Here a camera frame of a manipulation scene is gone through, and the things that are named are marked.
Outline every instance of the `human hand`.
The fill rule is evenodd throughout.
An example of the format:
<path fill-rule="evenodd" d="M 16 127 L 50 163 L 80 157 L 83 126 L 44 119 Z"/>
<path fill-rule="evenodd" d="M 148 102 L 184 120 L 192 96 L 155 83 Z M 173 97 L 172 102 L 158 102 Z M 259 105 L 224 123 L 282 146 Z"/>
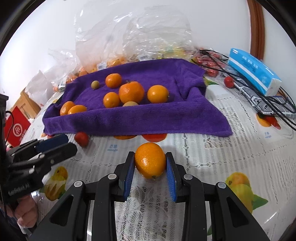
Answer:
<path fill-rule="evenodd" d="M 15 216 L 17 218 L 17 223 L 21 227 L 32 228 L 38 218 L 37 205 L 34 199 L 32 198 L 31 194 L 29 194 L 18 199 L 17 201 L 19 204 L 14 213 L 10 207 L 7 206 L 7 215 L 11 218 Z"/>

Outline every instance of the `table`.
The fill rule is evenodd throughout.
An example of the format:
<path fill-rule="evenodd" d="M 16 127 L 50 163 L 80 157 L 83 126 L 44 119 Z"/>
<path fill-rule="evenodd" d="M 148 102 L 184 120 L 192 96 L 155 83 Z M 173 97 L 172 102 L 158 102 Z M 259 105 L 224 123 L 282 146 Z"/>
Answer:
<path fill-rule="evenodd" d="M 23 142 L 41 138 L 42 117 L 47 107 L 61 94 L 53 96 L 28 129 Z M 271 241 L 279 240 L 296 217 L 296 161 L 293 130 L 276 118 L 280 127 L 262 121 L 250 104 L 235 90 L 222 85 L 209 85 L 207 99 L 228 119 L 233 135 L 227 138 L 202 134 L 168 134 L 157 144 L 164 152 L 172 152 L 202 182 L 216 184 L 234 172 L 244 173 L 252 191 L 268 202 L 259 204 L 252 214 Z M 69 141 L 74 135 L 69 134 Z M 147 142 L 142 136 L 129 140 L 91 136 L 86 149 L 77 145 L 77 155 L 59 163 L 43 179 L 48 183 L 57 168 L 66 170 L 64 182 L 55 182 L 56 190 L 69 188 L 76 180 L 98 181 L 123 163 L 129 151 Z M 42 191 L 32 193 L 39 210 L 39 222 L 57 200 L 50 201 Z M 210 210 L 207 204 L 207 228 Z M 115 204 L 118 240 L 181 240 L 184 204 L 170 199 L 166 176 L 144 179 L 135 170 L 131 194 L 125 203 Z"/>

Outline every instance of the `blue gripper pad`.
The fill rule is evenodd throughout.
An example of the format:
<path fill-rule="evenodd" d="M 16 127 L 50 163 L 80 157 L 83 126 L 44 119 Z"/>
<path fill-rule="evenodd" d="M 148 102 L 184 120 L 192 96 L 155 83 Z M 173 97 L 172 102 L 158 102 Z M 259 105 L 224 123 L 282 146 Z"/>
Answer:
<path fill-rule="evenodd" d="M 172 165 L 170 163 L 170 159 L 168 157 L 167 158 L 167 168 L 166 168 L 166 172 L 167 172 L 167 180 L 168 180 L 168 190 L 170 193 L 170 196 L 173 200 L 173 202 L 175 202 L 177 200 L 177 192 L 176 192 L 176 180 L 175 180 L 175 176 L 173 174 L 173 169 L 172 169 Z"/>
<path fill-rule="evenodd" d="M 124 181 L 124 192 L 123 192 L 124 200 L 128 199 L 128 196 L 131 192 L 131 184 L 133 182 L 134 171 L 135 171 L 135 164 L 134 164 L 134 156 L 133 156 L 132 161 L 128 167 L 128 172 L 126 174 L 126 178 Z"/>
<path fill-rule="evenodd" d="M 47 139 L 44 141 L 41 141 L 38 146 L 36 146 L 36 151 L 38 153 L 48 151 L 50 149 L 56 148 L 60 145 L 68 143 L 69 139 L 68 136 L 65 134 L 57 135 L 51 139 Z"/>

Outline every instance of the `plastic bag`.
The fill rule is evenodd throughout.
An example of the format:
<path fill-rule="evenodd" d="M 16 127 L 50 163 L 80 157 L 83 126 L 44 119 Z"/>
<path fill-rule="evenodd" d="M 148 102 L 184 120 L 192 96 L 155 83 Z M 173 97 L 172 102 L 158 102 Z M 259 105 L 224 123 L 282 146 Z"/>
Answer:
<path fill-rule="evenodd" d="M 50 80 L 55 92 L 64 91 L 66 84 L 79 76 L 87 74 L 82 69 L 74 50 L 49 50 L 48 54 L 56 60 L 56 64 L 44 73 Z"/>
<path fill-rule="evenodd" d="M 109 11 L 98 15 L 98 7 Z M 188 19 L 171 6 L 143 8 L 140 2 L 128 0 L 89 2 L 76 14 L 74 26 L 76 53 L 89 73 L 146 60 L 147 53 L 189 60 L 196 51 Z"/>
<path fill-rule="evenodd" d="M 190 60 L 197 51 L 187 17 L 172 6 L 148 7 L 134 17 L 127 26 L 123 43 L 123 54 L 130 61 Z"/>
<path fill-rule="evenodd" d="M 48 80 L 40 70 L 28 83 L 25 92 L 41 108 L 54 94 L 50 80 Z"/>
<path fill-rule="evenodd" d="M 127 2 L 89 2 L 76 14 L 76 53 L 88 73 L 127 63 L 122 36 L 132 13 L 122 14 L 121 7 Z M 109 11 L 98 15 L 98 7 Z"/>

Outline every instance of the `red box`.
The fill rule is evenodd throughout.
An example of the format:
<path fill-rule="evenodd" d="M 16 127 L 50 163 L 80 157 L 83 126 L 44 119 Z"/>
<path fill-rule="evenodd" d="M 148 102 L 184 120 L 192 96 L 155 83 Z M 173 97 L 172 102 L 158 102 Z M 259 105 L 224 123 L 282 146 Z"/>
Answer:
<path fill-rule="evenodd" d="M 12 111 L 14 117 L 14 124 L 13 128 L 10 131 L 8 142 L 13 146 L 16 147 L 20 145 L 24 135 L 26 134 L 27 130 L 29 129 L 30 122 L 28 122 L 27 118 L 23 115 L 23 113 L 19 110 L 19 108 L 15 107 Z M 12 117 L 11 115 L 6 120 L 6 124 L 4 127 L 4 134 L 5 139 L 7 138 L 9 129 L 12 125 Z"/>

